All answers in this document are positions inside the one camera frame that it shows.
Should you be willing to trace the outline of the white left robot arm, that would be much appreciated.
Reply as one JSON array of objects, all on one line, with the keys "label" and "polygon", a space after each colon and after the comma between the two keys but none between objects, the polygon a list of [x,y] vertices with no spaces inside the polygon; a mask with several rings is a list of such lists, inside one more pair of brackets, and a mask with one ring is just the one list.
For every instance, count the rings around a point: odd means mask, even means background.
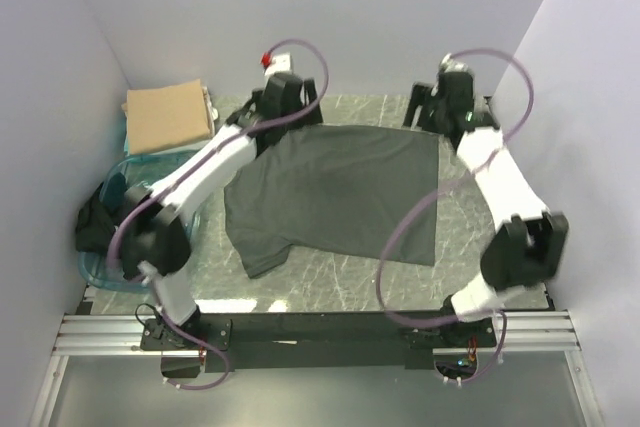
[{"label": "white left robot arm", "polygon": [[285,133],[322,123],[319,95],[311,78],[271,75],[188,161],[151,186],[126,192],[125,217],[107,258],[120,263],[126,278],[149,281],[169,318],[164,336],[176,348],[193,346],[200,335],[199,308],[185,271],[192,253],[188,225],[216,189]]}]

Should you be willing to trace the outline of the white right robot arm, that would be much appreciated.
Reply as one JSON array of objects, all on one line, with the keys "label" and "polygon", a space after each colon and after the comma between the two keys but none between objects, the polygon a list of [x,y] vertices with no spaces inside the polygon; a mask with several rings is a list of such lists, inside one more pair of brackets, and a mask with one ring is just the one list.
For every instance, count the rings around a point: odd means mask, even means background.
[{"label": "white right robot arm", "polygon": [[415,83],[403,124],[449,141],[473,173],[496,230],[478,274],[446,300],[453,312],[438,324],[442,340],[460,346],[473,335],[473,321],[556,276],[569,222],[529,186],[492,113],[477,109],[470,72],[440,73],[435,85]]}]

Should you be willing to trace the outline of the dark grey t-shirt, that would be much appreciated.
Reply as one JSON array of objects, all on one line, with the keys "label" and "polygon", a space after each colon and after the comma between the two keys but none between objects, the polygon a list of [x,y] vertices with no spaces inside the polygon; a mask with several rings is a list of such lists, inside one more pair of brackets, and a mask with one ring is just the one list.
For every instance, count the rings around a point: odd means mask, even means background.
[{"label": "dark grey t-shirt", "polygon": [[376,259],[438,179],[432,134],[366,125],[295,130],[225,187],[226,234],[250,278],[284,264],[294,247]]}]

